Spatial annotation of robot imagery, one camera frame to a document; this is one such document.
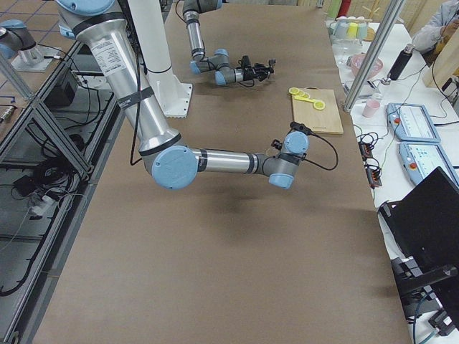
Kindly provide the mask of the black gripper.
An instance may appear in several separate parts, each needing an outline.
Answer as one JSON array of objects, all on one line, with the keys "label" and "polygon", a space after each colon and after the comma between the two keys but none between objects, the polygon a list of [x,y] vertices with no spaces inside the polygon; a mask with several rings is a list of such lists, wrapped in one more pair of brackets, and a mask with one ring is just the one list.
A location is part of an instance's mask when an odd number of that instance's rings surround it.
[{"label": "black gripper", "polygon": [[243,55],[239,63],[243,81],[259,80],[262,82],[269,77],[269,67],[260,63],[252,65],[247,55]]}]

